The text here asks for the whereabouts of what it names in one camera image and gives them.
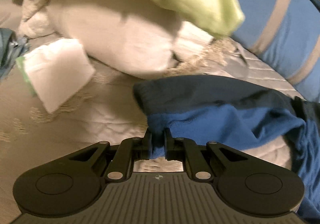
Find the white tissue pack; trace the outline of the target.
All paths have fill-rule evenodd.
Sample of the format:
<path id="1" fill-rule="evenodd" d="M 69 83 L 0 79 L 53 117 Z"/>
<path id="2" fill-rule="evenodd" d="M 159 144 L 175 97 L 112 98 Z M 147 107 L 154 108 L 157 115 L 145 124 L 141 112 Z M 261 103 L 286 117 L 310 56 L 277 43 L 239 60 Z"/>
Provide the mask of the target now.
<path id="1" fill-rule="evenodd" d="M 92 79 L 95 68 L 77 39 L 60 38 L 16 59 L 31 93 L 54 113 Z"/>

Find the beige quilted comforter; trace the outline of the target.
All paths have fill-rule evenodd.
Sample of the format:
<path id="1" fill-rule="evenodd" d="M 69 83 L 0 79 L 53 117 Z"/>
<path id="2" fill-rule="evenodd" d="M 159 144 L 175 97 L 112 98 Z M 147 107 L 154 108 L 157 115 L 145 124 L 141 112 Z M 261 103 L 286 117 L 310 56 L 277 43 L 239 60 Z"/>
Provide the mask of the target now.
<path id="1" fill-rule="evenodd" d="M 200 56 L 212 40 L 151 0 L 23 0 L 19 31 L 77 39 L 89 56 L 142 79 Z"/>

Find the blue fleece jacket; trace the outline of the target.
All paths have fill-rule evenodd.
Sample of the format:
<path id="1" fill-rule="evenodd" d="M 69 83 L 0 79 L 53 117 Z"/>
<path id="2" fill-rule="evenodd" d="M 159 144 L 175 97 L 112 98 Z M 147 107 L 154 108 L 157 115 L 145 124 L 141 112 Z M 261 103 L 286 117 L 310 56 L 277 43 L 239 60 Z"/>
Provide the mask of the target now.
<path id="1" fill-rule="evenodd" d="M 133 95 L 153 133 L 152 158 L 164 155 L 162 132 L 205 145 L 217 141 L 237 150 L 257 148 L 285 136 L 292 170 L 305 195 L 298 215 L 319 223 L 319 104 L 236 78 L 185 75 L 144 81 Z"/>

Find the grey quilted bedspread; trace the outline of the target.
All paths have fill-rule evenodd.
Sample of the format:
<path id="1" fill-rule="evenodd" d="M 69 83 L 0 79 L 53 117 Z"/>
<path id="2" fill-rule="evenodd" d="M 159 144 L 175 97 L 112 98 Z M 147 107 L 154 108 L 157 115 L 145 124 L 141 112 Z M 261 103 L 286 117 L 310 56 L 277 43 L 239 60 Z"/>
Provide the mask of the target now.
<path id="1" fill-rule="evenodd" d="M 181 54 L 192 51 L 197 39 L 200 51 L 169 75 L 238 76 L 297 95 L 279 74 L 231 39 L 210 42 L 190 25 L 182 35 Z M 18 68 L 1 81 L 1 223 L 19 216 L 12 186 L 28 169 L 102 140 L 118 144 L 144 135 L 146 118 L 132 95 L 137 79 L 99 61 L 92 60 L 92 64 L 96 73 L 89 84 L 52 114 L 31 94 Z"/>

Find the left blue striped pillow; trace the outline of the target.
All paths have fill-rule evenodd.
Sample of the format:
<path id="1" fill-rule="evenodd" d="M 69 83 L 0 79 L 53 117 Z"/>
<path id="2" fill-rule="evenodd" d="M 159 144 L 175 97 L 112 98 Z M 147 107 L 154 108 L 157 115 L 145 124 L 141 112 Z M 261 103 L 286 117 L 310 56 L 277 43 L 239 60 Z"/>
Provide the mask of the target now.
<path id="1" fill-rule="evenodd" d="M 310 0 L 238 0 L 245 20 L 232 34 L 306 100 L 319 102 L 319 11 Z"/>

